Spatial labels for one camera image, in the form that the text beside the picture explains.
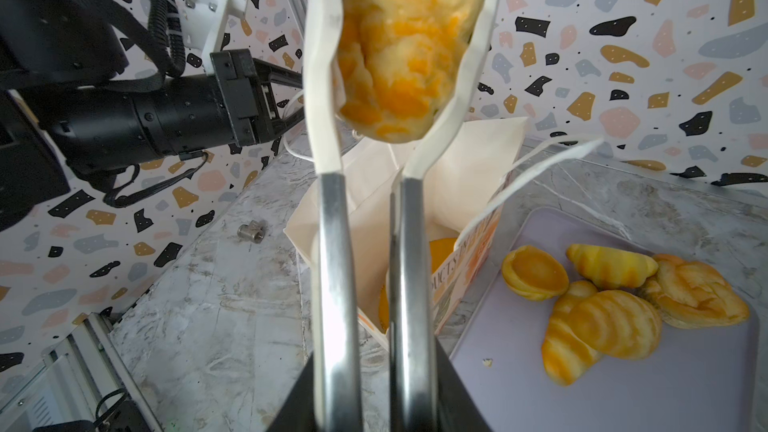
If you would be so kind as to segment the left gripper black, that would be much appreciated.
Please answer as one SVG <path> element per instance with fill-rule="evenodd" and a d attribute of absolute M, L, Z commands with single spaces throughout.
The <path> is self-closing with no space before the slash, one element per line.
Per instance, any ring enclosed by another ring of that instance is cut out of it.
<path fill-rule="evenodd" d="M 299 122 L 280 117 L 272 87 L 298 88 L 300 73 L 253 59 L 245 49 L 216 52 L 212 64 L 213 75 L 180 77 L 152 92 L 38 92 L 35 114 L 78 174 L 269 143 Z"/>

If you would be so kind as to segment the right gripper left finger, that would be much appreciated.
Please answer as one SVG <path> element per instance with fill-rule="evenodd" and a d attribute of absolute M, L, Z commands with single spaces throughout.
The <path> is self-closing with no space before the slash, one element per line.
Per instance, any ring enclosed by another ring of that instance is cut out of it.
<path fill-rule="evenodd" d="M 309 359 L 275 416 L 268 432 L 312 432 L 314 417 L 314 367 Z"/>

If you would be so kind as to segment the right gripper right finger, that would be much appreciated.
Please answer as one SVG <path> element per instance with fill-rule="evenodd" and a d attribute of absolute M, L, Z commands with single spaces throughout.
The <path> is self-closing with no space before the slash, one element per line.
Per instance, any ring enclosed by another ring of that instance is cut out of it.
<path fill-rule="evenodd" d="M 437 417 L 441 432 L 490 432 L 479 409 L 453 367 L 449 356 L 435 340 L 437 363 Z"/>

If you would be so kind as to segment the striped croissant bread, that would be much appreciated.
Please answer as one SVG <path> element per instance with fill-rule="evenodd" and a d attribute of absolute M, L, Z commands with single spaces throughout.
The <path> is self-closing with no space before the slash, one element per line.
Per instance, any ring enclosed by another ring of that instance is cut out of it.
<path fill-rule="evenodd" d="M 572 332 L 598 352 L 642 360 L 659 346 L 662 318 L 649 302 L 628 292 L 606 290 L 583 300 L 568 315 Z"/>
<path fill-rule="evenodd" d="M 591 282 L 576 281 L 554 303 L 541 355 L 548 377 L 558 385 L 573 384 L 603 357 L 600 352 L 581 341 L 567 321 L 576 305 L 597 292 L 598 289 Z"/>

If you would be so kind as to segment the steel tongs white tips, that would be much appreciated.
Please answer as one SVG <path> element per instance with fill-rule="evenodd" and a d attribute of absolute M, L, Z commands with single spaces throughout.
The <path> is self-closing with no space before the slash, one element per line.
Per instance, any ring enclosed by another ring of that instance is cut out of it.
<path fill-rule="evenodd" d="M 430 291 L 423 181 L 456 138 L 490 43 L 498 0 L 484 0 L 458 84 L 446 109 L 396 180 L 390 241 L 393 280 L 390 345 L 391 425 L 439 431 L 437 363 Z M 341 86 L 335 53 L 342 0 L 308 0 L 304 105 L 316 173 L 318 231 L 312 247 L 314 417 L 320 431 L 363 424 L 354 261 L 341 146 L 335 129 Z"/>

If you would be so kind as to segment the round yellow tart bread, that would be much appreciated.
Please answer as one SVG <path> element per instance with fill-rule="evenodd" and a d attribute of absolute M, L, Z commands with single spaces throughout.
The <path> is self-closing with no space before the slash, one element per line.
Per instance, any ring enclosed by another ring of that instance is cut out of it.
<path fill-rule="evenodd" d="M 569 287 L 564 267 L 550 254 L 531 245 L 510 252 L 502 263 L 501 272 L 514 293 L 531 301 L 558 297 Z"/>

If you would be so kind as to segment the braided twist pastry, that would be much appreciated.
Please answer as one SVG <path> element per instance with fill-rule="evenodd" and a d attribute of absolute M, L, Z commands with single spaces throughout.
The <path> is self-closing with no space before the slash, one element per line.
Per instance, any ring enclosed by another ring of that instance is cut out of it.
<path fill-rule="evenodd" d="M 388 143 L 422 138 L 450 101 L 484 0 L 343 0 L 341 117 Z"/>

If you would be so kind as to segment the printed paper bread bag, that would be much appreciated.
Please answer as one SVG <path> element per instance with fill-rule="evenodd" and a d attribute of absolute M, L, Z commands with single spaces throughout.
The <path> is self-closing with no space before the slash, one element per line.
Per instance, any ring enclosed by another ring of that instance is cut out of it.
<path fill-rule="evenodd" d="M 504 202 L 552 165 L 583 158 L 603 142 L 576 136 L 565 150 L 536 161 L 554 142 L 544 141 L 522 154 L 526 128 L 524 118 L 468 121 L 426 175 L 427 240 L 454 241 L 452 252 L 432 265 L 434 331 L 447 322 L 488 257 Z M 415 149 L 415 144 L 363 139 L 342 158 L 358 322 L 383 348 L 389 346 L 379 309 L 389 272 L 390 198 Z"/>

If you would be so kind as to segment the large sesame oval bread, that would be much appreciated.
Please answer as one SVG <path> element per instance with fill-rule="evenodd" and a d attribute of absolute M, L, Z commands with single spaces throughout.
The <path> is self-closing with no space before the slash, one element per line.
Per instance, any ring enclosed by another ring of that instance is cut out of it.
<path fill-rule="evenodd" d="M 442 239 L 437 239 L 429 242 L 432 275 L 434 275 L 439 270 L 439 267 L 453 253 L 453 247 L 455 242 L 456 242 L 456 238 L 442 238 Z M 383 332 L 386 332 L 390 326 L 389 299 L 387 296 L 387 281 L 388 281 L 388 278 L 385 278 L 384 285 L 382 286 L 379 294 L 379 304 L 378 304 L 379 323 Z"/>

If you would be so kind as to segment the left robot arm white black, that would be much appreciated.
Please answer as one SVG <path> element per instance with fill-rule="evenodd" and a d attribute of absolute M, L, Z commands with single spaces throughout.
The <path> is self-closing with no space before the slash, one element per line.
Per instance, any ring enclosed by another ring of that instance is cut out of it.
<path fill-rule="evenodd" d="M 1 225 L 52 201 L 64 218 L 92 196 L 130 207 L 193 177 L 139 191 L 118 184 L 142 164 L 205 163 L 212 148 L 278 144 L 304 118 L 277 85 L 301 75 L 226 49 L 227 22 L 259 0 L 149 0 L 140 22 L 126 0 L 1 0 Z"/>

